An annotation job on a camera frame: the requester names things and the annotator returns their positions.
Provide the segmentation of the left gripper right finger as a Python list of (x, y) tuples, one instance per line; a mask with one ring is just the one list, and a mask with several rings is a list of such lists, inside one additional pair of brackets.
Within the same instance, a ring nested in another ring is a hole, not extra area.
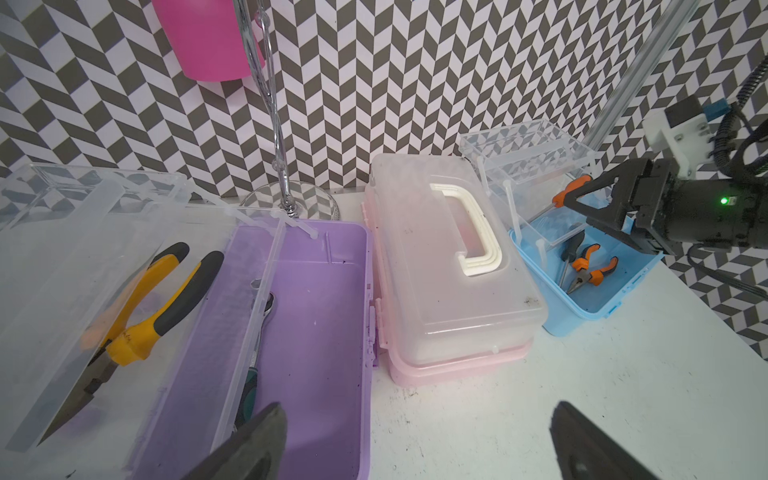
[(550, 434), (565, 480), (658, 480), (568, 401), (560, 401), (555, 407)]

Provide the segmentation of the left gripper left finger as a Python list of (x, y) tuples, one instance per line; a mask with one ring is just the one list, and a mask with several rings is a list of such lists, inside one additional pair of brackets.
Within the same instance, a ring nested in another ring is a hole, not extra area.
[(287, 415), (273, 402), (183, 479), (277, 479), (287, 441)]

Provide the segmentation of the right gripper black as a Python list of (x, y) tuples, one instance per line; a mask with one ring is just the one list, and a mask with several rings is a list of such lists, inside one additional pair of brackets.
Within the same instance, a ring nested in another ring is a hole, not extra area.
[[(765, 180), (685, 180), (673, 159), (616, 164), (567, 193), (564, 206), (644, 254), (680, 255), (684, 243), (722, 250), (767, 248)], [(620, 213), (618, 206), (635, 214), (628, 230), (627, 215), (612, 217)]]

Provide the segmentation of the blue toolbox clear lid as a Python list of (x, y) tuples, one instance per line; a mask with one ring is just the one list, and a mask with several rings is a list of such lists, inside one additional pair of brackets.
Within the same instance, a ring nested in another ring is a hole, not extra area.
[[(459, 136), (459, 151), (482, 186), (549, 306), (545, 330), (565, 337), (587, 321), (611, 316), (662, 259), (643, 254), (588, 225), (585, 216), (552, 199), (581, 177), (597, 177), (598, 153), (547, 120), (533, 120)], [(569, 243), (600, 248), (590, 267), (612, 258), (616, 271), (600, 285), (572, 291), (576, 272)]]

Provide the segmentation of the pink toolbox clear lid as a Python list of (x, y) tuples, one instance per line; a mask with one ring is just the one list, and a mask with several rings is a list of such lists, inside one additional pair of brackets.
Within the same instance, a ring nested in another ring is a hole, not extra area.
[(395, 384), (479, 375), (528, 354), (548, 306), (467, 161), (377, 155), (363, 217)]

